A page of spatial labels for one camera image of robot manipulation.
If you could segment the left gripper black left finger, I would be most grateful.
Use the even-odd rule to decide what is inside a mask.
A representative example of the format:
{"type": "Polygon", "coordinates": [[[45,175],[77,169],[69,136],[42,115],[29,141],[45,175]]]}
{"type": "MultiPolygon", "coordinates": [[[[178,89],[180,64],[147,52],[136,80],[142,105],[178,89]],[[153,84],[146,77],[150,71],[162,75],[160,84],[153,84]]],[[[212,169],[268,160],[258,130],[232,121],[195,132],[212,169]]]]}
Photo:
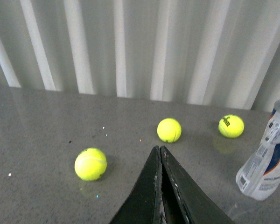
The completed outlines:
{"type": "Polygon", "coordinates": [[[160,224],[162,162],[158,146],[151,153],[130,193],[111,224],[160,224]]]}

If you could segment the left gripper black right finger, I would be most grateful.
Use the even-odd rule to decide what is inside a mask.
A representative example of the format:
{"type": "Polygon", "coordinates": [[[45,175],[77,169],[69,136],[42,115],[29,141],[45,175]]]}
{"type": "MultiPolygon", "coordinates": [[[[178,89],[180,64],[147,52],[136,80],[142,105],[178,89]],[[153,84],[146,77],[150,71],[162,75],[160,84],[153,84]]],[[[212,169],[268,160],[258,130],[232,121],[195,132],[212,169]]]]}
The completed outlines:
{"type": "Polygon", "coordinates": [[[161,147],[162,199],[168,224],[233,224],[165,147],[161,147]]]}

